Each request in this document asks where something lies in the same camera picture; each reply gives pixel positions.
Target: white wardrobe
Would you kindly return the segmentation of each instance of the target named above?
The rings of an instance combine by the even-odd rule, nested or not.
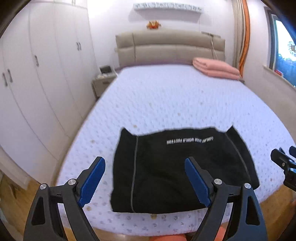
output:
[[[0,146],[51,183],[95,103],[86,0],[32,1],[0,39]]]

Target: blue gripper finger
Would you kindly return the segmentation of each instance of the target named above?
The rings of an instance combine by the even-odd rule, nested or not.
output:
[[[210,199],[209,187],[206,185],[189,158],[185,159],[185,172],[191,182],[198,200],[206,207],[209,207],[212,203]]]
[[[102,158],[102,157],[94,165],[94,167],[91,165],[91,167],[89,168],[92,170],[80,189],[80,198],[78,201],[78,205],[80,207],[84,207],[85,204],[90,203],[90,201],[94,195],[94,192],[95,192],[97,186],[99,185],[99,182],[105,172],[105,168],[106,168],[106,163],[105,163],[104,158]]]

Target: mattress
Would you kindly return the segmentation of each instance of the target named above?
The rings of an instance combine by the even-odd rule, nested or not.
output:
[[[102,156],[106,171],[90,204],[83,208],[94,228],[139,236],[194,232],[207,209],[158,215],[112,212],[112,165],[120,131],[125,127],[132,134],[143,135],[181,128],[215,127],[227,131],[231,126],[252,155],[260,181],[255,193],[262,202],[284,180],[282,169],[270,159],[271,151],[282,147],[288,152],[295,144],[279,118],[259,97],[238,81],[207,77],[193,66],[125,68],[81,127],[64,160],[57,185],[76,178],[97,156]],[[68,226],[62,205],[60,213]],[[228,204],[223,222],[230,213]]]

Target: wall shelf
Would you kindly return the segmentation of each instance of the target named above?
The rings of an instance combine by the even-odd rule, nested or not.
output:
[[[185,10],[191,12],[202,13],[202,8],[181,3],[173,2],[144,2],[144,3],[134,3],[134,10],[144,10],[144,9],[174,9],[174,10]]]

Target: orange curtain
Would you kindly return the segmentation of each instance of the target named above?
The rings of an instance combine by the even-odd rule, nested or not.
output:
[[[246,62],[247,54],[249,51],[249,46],[250,46],[250,15],[249,15],[249,9],[248,9],[248,4],[247,0],[242,0],[243,2],[243,8],[244,8],[244,16],[245,16],[245,24],[246,24],[246,36],[244,40],[244,48],[243,48],[243,53],[242,57],[239,61],[239,72],[241,76],[243,77],[244,73],[244,64]]]

